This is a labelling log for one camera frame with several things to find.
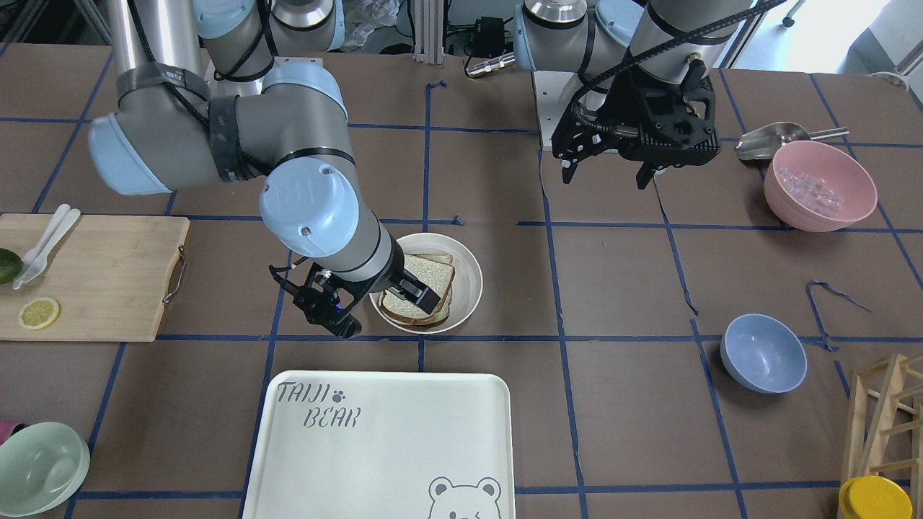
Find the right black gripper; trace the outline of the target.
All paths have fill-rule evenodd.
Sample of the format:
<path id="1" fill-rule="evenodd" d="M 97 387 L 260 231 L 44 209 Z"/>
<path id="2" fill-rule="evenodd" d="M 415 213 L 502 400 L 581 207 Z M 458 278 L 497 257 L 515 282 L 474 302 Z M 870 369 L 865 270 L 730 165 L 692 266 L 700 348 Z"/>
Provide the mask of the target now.
<path id="1" fill-rule="evenodd" d="M 359 335 L 362 325 L 353 309 L 370 293 L 383 292 L 382 310 L 389 315 L 432 315 L 441 310 L 442 297 L 432 287 L 405 273 L 405 253 L 393 245 L 384 266 L 369 278 L 346 280 L 314 262 L 303 285 L 281 276 L 296 267 L 268 266 L 274 281 L 291 296 L 291 302 L 312 325 L 325 328 L 340 339 Z"/>

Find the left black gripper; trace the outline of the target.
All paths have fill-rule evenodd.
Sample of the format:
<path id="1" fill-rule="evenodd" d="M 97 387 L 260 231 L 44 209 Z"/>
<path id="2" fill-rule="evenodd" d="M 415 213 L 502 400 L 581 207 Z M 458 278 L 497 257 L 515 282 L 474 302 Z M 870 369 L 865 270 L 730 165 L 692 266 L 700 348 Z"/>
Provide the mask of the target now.
<path id="1" fill-rule="evenodd" d="M 632 68 L 616 76 L 600 107 L 580 111 L 616 133 L 600 133 L 580 123 L 570 108 L 564 111 L 551 144 L 566 185 L 573 181 L 581 161 L 605 151 L 642 162 L 635 181 L 638 190 L 646 190 L 666 169 L 701 167 L 722 150 L 709 76 L 671 84 Z"/>

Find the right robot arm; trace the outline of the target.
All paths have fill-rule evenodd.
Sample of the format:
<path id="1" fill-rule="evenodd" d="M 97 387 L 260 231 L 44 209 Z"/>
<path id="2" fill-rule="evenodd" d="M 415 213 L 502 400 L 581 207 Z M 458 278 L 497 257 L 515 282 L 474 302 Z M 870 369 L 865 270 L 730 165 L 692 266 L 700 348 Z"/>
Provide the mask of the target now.
<path id="1" fill-rule="evenodd" d="M 92 161 L 125 196 L 264 175 L 263 223 L 312 260 L 303 285 L 270 268 L 306 320 L 340 338 L 370 293 L 426 315 L 443 290 L 415 277 L 366 206 L 333 75 L 306 57 L 343 41 L 340 1 L 109 1 L 118 111 L 90 125 Z"/>

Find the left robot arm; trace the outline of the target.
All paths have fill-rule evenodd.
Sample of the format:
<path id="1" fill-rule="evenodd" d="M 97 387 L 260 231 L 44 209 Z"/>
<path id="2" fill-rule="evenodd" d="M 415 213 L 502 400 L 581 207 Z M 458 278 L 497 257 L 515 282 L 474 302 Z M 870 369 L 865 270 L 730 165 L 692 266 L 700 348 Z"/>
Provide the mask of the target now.
<path id="1" fill-rule="evenodd" d="M 639 162 L 640 190 L 668 168 L 721 151 L 710 72 L 751 1 L 526 1 L 514 14 L 519 68 L 571 73 L 551 135 L 562 180 L 614 151 Z"/>

